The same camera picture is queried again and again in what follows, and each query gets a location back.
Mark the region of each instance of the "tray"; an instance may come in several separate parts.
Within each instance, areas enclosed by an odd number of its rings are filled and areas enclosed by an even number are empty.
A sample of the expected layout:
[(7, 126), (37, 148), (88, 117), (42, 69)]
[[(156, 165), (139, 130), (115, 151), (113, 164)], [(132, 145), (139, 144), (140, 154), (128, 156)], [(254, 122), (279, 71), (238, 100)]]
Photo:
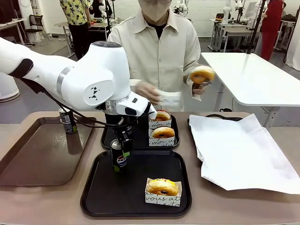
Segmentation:
[(219, 115), (219, 114), (211, 114), (211, 115), (207, 115), (206, 117), (210, 117), (210, 118), (217, 117), (217, 118), (222, 119), (222, 120), (232, 120), (232, 121), (240, 121), (240, 120), (243, 119), (241, 117), (225, 117), (225, 116), (222, 116), (222, 115)]
[[(83, 118), (79, 121), (89, 123)], [(66, 135), (60, 117), (36, 120), (0, 161), (0, 186), (68, 183), (92, 131), (81, 124), (77, 127), (78, 132)]]
[[(147, 178), (181, 181), (180, 207), (146, 203)], [(184, 160), (171, 150), (134, 150), (125, 173), (113, 171), (110, 151), (101, 153), (94, 160), (81, 197), (83, 212), (92, 217), (180, 216), (191, 204)]]
[[(132, 125), (133, 127), (133, 148), (134, 149), (140, 149), (140, 150), (151, 150), (151, 149), (173, 149), (177, 145), (179, 145), (180, 137), (179, 137), (179, 131), (177, 127), (176, 118), (171, 115), (172, 118), (172, 124), (171, 127), (175, 131), (175, 144), (174, 146), (168, 146), (168, 147), (149, 147), (149, 137), (148, 137), (148, 117), (143, 117), (138, 119), (138, 123), (134, 123)], [(113, 139), (115, 139), (115, 135), (113, 133), (112, 129), (105, 128), (101, 137), (101, 144), (102, 147), (110, 150), (111, 149), (111, 142)]]

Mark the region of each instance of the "face mask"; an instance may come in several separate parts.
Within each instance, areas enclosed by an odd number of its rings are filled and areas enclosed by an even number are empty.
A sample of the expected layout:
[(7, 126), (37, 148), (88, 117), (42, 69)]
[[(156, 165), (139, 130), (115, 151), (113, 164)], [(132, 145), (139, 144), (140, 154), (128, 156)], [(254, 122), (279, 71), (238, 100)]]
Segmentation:
[(142, 12), (154, 22), (164, 16), (170, 8), (171, 2), (168, 0), (139, 0)]

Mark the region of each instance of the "robot logo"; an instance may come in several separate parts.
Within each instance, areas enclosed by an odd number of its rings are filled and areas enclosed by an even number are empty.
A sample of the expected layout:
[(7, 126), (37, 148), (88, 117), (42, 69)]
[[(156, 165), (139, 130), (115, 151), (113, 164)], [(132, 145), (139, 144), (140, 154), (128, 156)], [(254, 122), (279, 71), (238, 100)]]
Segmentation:
[(127, 157), (124, 157), (124, 156), (120, 156), (117, 158), (117, 163), (123, 167), (127, 164)]
[(97, 96), (96, 96), (95, 94), (96, 94), (98, 91), (100, 91), (100, 90), (97, 90), (97, 87), (91, 88), (91, 90), (94, 90), (94, 93), (93, 93), (93, 96), (92, 96), (92, 97), (89, 97), (89, 99), (90, 99), (90, 98), (95, 98), (96, 101), (98, 101)]

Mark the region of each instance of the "floral shirt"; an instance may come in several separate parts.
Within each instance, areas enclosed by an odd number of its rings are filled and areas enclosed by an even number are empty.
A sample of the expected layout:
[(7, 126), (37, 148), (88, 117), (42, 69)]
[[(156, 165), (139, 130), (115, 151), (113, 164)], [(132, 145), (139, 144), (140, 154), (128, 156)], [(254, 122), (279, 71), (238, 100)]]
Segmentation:
[(90, 0), (60, 0), (60, 6), (66, 10), (69, 24), (82, 25), (88, 21), (84, 9), (90, 7)]

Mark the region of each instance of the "soda can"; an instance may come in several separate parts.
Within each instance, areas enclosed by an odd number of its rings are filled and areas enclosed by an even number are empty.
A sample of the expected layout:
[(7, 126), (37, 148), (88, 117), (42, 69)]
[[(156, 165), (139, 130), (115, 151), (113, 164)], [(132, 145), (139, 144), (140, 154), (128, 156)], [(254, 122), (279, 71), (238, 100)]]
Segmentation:
[(123, 150), (118, 139), (111, 143), (112, 149), (112, 165), (115, 172), (123, 172), (126, 169), (127, 157), (123, 156)]
[(58, 110), (60, 113), (60, 121), (64, 125), (66, 134), (74, 134), (77, 132), (77, 125), (74, 120), (73, 112), (64, 108)]

